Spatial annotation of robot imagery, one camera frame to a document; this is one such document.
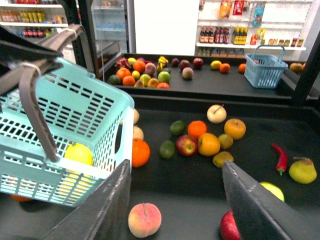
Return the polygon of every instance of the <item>lime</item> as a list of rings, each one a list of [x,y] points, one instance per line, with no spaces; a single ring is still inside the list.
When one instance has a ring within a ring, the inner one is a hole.
[[[176,152],[176,146],[170,140],[164,141],[160,146],[159,154],[160,154],[160,157],[163,159],[168,160],[172,158],[175,152]]]
[[[121,85],[122,81],[120,79],[120,77],[118,77],[117,75],[111,75],[108,79],[108,83],[111,85]]]
[[[131,76],[134,77],[136,81],[140,79],[140,73],[138,71],[133,71]]]
[[[184,133],[186,128],[186,123],[178,120],[171,124],[170,132],[173,136],[179,136]]]
[[[159,83],[169,83],[170,82],[170,73],[167,71],[162,71],[158,74]]]

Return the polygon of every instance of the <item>red apple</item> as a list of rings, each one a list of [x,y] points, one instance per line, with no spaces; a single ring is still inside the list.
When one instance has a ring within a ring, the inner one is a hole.
[[[190,62],[188,60],[181,60],[181,62],[179,63],[179,66],[180,66],[180,71],[182,72],[184,68],[190,67]]]
[[[200,57],[196,57],[193,60],[192,64],[193,64],[194,69],[198,70],[198,69],[201,69],[202,66],[204,65],[204,60],[202,58],[200,58]]]
[[[180,61],[178,58],[174,58],[171,60],[171,64],[173,67],[178,67],[179,63],[180,63]]]
[[[175,147],[178,153],[184,157],[190,157],[198,151],[198,141],[188,134],[180,136]]]
[[[227,211],[221,218],[220,233],[223,240],[241,240],[233,212]]]

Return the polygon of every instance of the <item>white wall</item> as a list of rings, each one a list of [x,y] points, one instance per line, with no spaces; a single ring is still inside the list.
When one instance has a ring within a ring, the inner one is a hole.
[[[195,54],[199,0],[134,0],[137,54]]]

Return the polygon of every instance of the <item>green pear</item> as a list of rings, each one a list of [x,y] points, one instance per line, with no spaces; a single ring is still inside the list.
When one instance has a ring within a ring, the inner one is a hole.
[[[313,161],[307,157],[294,157],[293,159],[300,160],[290,166],[290,177],[299,184],[312,183],[317,178],[317,171]]]

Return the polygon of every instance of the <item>tomato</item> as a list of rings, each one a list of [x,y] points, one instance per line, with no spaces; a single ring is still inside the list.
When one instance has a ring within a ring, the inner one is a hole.
[[[66,148],[64,157],[83,164],[93,165],[93,156],[90,149],[80,143],[69,145]]]
[[[166,82],[160,82],[157,86],[157,89],[169,89],[170,85]]]

